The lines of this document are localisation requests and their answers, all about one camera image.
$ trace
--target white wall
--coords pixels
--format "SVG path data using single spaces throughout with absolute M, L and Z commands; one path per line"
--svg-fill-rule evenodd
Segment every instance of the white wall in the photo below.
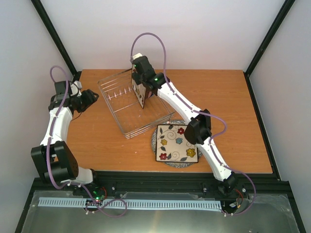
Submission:
M 128 68 L 133 40 L 156 33 L 168 68 L 246 69 L 284 0 L 42 0 L 77 69 Z M 150 36 L 135 51 L 163 66 Z
M 30 150 L 49 121 L 49 69 L 65 64 L 30 0 L 2 1 L 0 21 L 0 232 L 11 233 L 38 176 Z
M 311 1 L 296 1 L 251 83 L 283 180 L 311 232 Z

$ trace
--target black metal frame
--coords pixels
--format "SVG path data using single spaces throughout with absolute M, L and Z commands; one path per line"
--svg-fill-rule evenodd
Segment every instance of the black metal frame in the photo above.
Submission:
M 36 10 L 38 11 L 43 23 L 45 24 L 47 30 L 49 31 L 51 37 L 53 38 L 57 48 L 62 54 L 68 68 L 74 76 L 74 80 L 79 80 L 81 71 L 77 72 L 69 55 L 67 54 L 64 45 L 62 44 L 51 20 L 49 19 L 42 3 L 40 0 L 31 0 Z M 249 94 L 254 106 L 254 110 L 257 116 L 263 141 L 266 146 L 267 154 L 270 160 L 272 174 L 249 174 L 252 178 L 256 190 L 258 193 L 264 194 L 286 194 L 289 198 L 289 202 L 292 207 L 298 228 L 301 233 L 305 233 L 306 230 L 302 223 L 299 210 L 297 208 L 292 189 L 289 182 L 284 182 L 280 180 L 280 175 L 277 169 L 277 165 L 271 150 L 269 139 L 261 118 L 261 114 L 257 105 L 257 101 L 250 83 L 250 75 L 255 69 L 257 63 L 271 42 L 273 36 L 277 32 L 279 26 L 284 20 L 286 14 L 289 12 L 295 0 L 285 0 L 282 5 L 278 15 L 276 16 L 274 22 L 272 23 L 267 35 L 265 36 L 263 42 L 261 43 L 258 51 L 256 52 L 254 58 L 252 59 L 249 67 L 244 73 L 245 81 L 249 90 Z M 252 192 L 252 186 L 248 180 L 238 174 L 240 185 L 242 185 L 248 193 Z M 200 197 L 205 198 L 215 198 L 220 201 L 234 200 L 232 196 L 224 198 L 219 195 L 219 193 L 214 189 L 217 185 L 213 174 L 201 174 L 201 173 L 162 173 L 162 172 L 97 172 L 97 184 L 106 187 L 109 196 L 119 197 L 120 194 L 125 192 L 163 192 L 163 193 L 191 193 L 196 194 Z M 89 185 L 89 189 L 94 188 L 94 185 Z M 75 195 L 83 195 L 87 197 L 84 190 L 77 187 L 65 187 L 65 190 L 72 190 Z M 26 219 L 28 209 L 36 190 L 55 190 L 51 184 L 43 184 L 39 178 L 35 178 L 32 185 L 31 191 L 25 203 L 24 210 L 22 212 L 21 218 L 16 228 L 16 233 L 21 232 L 24 221 Z

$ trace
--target black cable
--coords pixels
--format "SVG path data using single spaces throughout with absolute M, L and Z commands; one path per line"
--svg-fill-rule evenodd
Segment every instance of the black cable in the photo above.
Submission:
M 81 116 L 82 112 L 80 112 L 80 114 L 75 118 L 75 119 L 78 119 L 79 116 Z

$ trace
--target orange wooden surface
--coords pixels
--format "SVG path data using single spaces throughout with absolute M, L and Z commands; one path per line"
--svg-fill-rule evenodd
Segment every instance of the orange wooden surface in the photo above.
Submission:
M 151 149 L 154 130 L 125 139 L 97 86 L 98 80 L 117 72 L 120 70 L 82 72 L 83 89 L 100 97 L 69 126 L 67 144 L 79 166 L 113 171 L 211 172 L 204 157 L 187 168 L 156 162 Z M 215 142 L 230 167 L 249 173 L 272 172 L 241 70 L 168 70 L 167 76 L 193 104 L 227 122 L 227 132 Z M 222 123 L 212 119 L 212 132 L 222 129 Z

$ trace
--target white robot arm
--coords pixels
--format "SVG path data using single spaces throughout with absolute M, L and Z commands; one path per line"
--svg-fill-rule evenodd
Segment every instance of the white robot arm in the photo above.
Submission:
M 198 107 L 194 106 L 189 100 L 187 100 L 172 84 L 170 83 L 171 87 L 174 89 L 175 93 L 171 91 L 171 89 L 168 87 L 167 83 L 162 85 L 161 89 L 158 89 L 157 93 L 158 96 L 161 99 L 164 99 L 167 103 L 172 106 L 173 109 L 175 109 L 180 116 L 184 119 L 186 125 L 188 125 L 191 122 L 192 118 L 196 118 L 198 116 L 197 113 L 191 111 L 188 107 L 186 107 L 183 102 L 176 96 L 176 94 L 181 97 L 189 106 L 192 107 L 193 110 L 200 111 Z M 219 162 L 216 160 L 213 152 L 210 149 L 209 145 L 209 137 L 204 141 L 204 144 L 196 144 L 197 148 L 202 152 L 206 160 L 208 161 L 210 167 L 212 168 L 214 177 L 219 181 L 224 181 L 231 175 L 231 171 L 227 168 L 223 167 L 219 164 Z M 224 165 L 226 165 L 224 159 L 220 155 L 219 151 L 217 150 L 216 145 L 214 144 L 212 140 L 212 146 L 214 151 L 217 154 L 217 157 L 222 161 Z
M 234 172 L 225 168 L 227 166 L 224 159 L 217 150 L 214 141 L 210 141 L 211 125 L 210 117 L 198 114 L 208 110 L 201 110 L 186 99 L 167 78 L 165 80 L 163 73 L 156 74 L 150 65 L 148 58 L 140 53 L 132 58 L 132 64 L 135 67 L 132 72 L 132 78 L 137 85 L 144 85 L 155 95 L 165 100 L 173 109 L 175 109 L 188 125 L 185 130 L 185 138 L 203 153 L 213 171 L 215 179 L 223 183 L 220 191 L 222 193 L 230 192 L 237 183 Z
M 98 94 L 91 90 L 81 92 L 81 88 L 81 83 L 78 81 L 75 81 L 69 86 L 64 105 L 61 107 L 57 118 L 54 120 L 66 89 L 65 81 L 55 83 L 56 95 L 51 98 L 51 103 L 49 105 L 50 121 L 47 132 L 40 146 L 32 148 L 31 150 L 31 156 L 35 167 L 44 183 L 50 182 L 46 161 L 47 146 L 50 148 L 51 172 L 55 181 L 60 183 L 72 181 L 81 184 L 93 182 L 93 170 L 78 166 L 76 159 L 66 145 L 68 128 L 72 120 L 73 112 L 84 112 L 99 97 Z

